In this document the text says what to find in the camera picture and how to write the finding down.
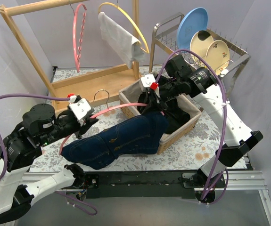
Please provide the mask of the white skirt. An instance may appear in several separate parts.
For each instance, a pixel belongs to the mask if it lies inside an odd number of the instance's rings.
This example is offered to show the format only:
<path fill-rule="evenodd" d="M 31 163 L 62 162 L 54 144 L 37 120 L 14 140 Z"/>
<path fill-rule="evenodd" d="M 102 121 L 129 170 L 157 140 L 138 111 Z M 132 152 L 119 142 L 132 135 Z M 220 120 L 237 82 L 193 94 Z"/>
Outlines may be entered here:
<path fill-rule="evenodd" d="M 143 62 L 145 52 L 141 48 L 141 42 L 108 17 L 104 12 L 98 15 L 102 39 L 117 53 L 124 64 L 130 69 L 132 63 Z"/>

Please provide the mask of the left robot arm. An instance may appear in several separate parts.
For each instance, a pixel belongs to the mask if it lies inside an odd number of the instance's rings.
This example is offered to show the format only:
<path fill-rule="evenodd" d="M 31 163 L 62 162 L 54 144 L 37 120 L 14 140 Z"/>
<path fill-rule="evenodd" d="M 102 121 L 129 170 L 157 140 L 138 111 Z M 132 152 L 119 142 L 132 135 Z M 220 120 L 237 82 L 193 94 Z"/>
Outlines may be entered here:
<path fill-rule="evenodd" d="M 23 185 L 22 177 L 34 160 L 42 155 L 41 148 L 71 134 L 81 137 L 88 129 L 84 122 L 93 108 L 88 104 L 70 104 L 67 110 L 56 115 L 49 104 L 37 104 L 23 115 L 13 132 L 3 139 L 6 152 L 0 150 L 0 225 L 19 219 L 43 197 L 65 187 L 80 188 L 85 172 L 77 164 L 66 165 L 53 176 Z"/>

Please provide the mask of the blue denim skirt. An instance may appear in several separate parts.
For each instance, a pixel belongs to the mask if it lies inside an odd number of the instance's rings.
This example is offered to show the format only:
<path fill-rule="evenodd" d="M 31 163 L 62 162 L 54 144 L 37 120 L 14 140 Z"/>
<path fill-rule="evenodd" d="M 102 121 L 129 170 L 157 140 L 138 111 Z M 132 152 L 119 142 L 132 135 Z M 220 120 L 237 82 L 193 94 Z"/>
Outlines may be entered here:
<path fill-rule="evenodd" d="M 161 113 L 138 115 L 94 136 L 73 141 L 63 147 L 61 155 L 67 161 L 99 170 L 123 154 L 156 154 L 168 126 Z"/>

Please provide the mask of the black garment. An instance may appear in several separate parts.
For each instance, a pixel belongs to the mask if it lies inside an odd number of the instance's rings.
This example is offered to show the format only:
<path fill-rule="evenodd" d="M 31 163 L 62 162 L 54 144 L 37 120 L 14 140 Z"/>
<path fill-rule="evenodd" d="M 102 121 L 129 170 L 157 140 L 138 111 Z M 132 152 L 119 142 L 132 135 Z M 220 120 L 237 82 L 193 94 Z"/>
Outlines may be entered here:
<path fill-rule="evenodd" d="M 162 85 L 166 84 L 167 82 L 169 82 L 170 80 L 171 80 L 170 78 L 166 78 L 164 76 L 161 76 L 160 80 L 159 80 L 159 85 L 162 86 Z M 149 99 L 147 97 L 147 94 L 142 92 L 139 96 L 138 102 L 148 104 L 148 101 L 149 101 Z M 168 105 L 168 108 L 166 111 L 163 111 L 163 112 L 164 112 L 165 118 L 169 122 L 169 126 L 166 129 L 165 133 L 172 134 L 177 129 L 179 129 L 182 125 L 187 123 L 191 119 L 191 116 L 187 112 L 181 110 L 178 107 L 178 102 L 177 102 L 176 98 L 172 99 L 166 103 Z M 145 107 L 143 107 L 143 106 L 137 106 L 137 110 L 139 111 L 140 114 L 142 114 L 142 112 L 144 111 L 144 108 Z"/>

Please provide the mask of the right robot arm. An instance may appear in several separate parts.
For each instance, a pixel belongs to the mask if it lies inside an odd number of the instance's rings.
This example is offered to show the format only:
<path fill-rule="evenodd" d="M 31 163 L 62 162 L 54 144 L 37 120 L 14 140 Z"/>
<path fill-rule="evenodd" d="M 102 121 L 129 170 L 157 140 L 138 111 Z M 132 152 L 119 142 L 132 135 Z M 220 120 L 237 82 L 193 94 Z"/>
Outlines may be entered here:
<path fill-rule="evenodd" d="M 222 83 L 209 66 L 199 67 L 192 72 L 183 56 L 177 55 L 168 60 L 162 69 L 170 77 L 163 84 L 159 83 L 159 75 L 147 74 L 140 78 L 139 85 L 146 94 L 147 103 L 143 111 L 165 111 L 168 101 L 186 94 L 203 107 L 222 130 L 220 146 L 215 155 L 186 179 L 192 185 L 208 187 L 216 181 L 218 174 L 232 167 L 256 146 L 263 135 L 260 131 L 252 131 L 238 117 L 226 99 Z"/>

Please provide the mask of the yellow hanger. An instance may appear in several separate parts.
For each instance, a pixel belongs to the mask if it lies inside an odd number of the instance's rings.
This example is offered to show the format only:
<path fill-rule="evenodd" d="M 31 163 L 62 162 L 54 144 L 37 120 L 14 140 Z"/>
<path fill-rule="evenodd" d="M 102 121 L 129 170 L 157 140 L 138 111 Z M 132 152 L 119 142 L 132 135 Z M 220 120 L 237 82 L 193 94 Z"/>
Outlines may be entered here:
<path fill-rule="evenodd" d="M 114 3 L 111 3 L 111 2 L 103 2 L 99 5 L 98 7 L 98 13 L 101 12 L 101 8 L 102 6 L 104 5 L 110 5 L 116 9 L 118 9 L 129 21 L 130 23 L 132 24 L 133 28 L 135 29 L 136 33 L 140 36 L 141 40 L 143 41 L 143 44 L 144 44 L 144 47 L 145 48 L 141 48 L 145 53 L 149 54 L 150 51 L 149 51 L 149 48 L 148 48 L 148 45 L 147 45 L 147 42 L 146 42 L 146 39 L 144 38 L 143 34 L 141 33 L 139 27 L 136 25 L 136 23 L 134 22 L 134 20 L 121 8 L 119 7 L 118 4 L 114 4 Z"/>

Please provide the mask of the pink hanger front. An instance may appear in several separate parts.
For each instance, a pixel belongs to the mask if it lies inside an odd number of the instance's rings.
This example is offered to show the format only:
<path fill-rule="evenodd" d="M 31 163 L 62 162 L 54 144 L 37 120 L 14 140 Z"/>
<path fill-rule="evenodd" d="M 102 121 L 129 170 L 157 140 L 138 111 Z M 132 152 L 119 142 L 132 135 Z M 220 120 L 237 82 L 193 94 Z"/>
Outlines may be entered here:
<path fill-rule="evenodd" d="M 147 104 L 145 103 L 129 103 L 129 104 L 121 104 L 121 105 L 117 105 L 117 106 L 114 106 L 114 107 L 110 107 L 108 109 L 105 109 L 103 111 L 100 111 L 92 116 L 90 116 L 89 118 L 90 119 L 95 119 L 107 112 L 110 112 L 110 111 L 114 111 L 116 109 L 121 109 L 121 108 L 125 108 L 125 107 L 131 107 L 131 106 L 142 106 L 142 107 L 146 107 Z M 62 141 L 61 145 L 60 145 L 60 148 L 59 148 L 59 155 L 61 155 L 62 153 L 62 150 L 63 150 L 63 147 L 64 147 L 64 144 L 67 142 L 67 140 L 71 137 L 71 135 L 68 135 L 67 137 L 64 138 L 64 140 Z"/>

